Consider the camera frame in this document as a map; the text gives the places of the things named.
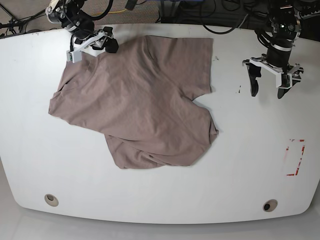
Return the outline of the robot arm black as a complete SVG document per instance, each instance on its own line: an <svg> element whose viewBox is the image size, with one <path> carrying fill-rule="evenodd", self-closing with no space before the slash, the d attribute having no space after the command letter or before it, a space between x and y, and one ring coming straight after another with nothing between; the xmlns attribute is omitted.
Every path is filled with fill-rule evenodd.
<svg viewBox="0 0 320 240"><path fill-rule="evenodd" d="M91 16L82 11L83 0L52 0L45 9L50 23L61 24L61 27L71 33L70 47L66 52L67 61L77 63L82 60L82 52L91 47L95 51L105 50L116 53L119 49L113 35L113 28L106 26L95 29L95 21L103 19L111 10L113 1L98 16Z"/></svg>
<svg viewBox="0 0 320 240"><path fill-rule="evenodd" d="M299 64L289 64L295 40L301 33L300 20L295 16L292 0L271 0L268 7L271 35L264 29L254 32L258 41L267 48L261 57L251 57L242 61L246 66L250 93L255 97L259 91L257 79L265 69L275 75L277 98L281 99L295 84L301 82L304 69Z"/></svg>

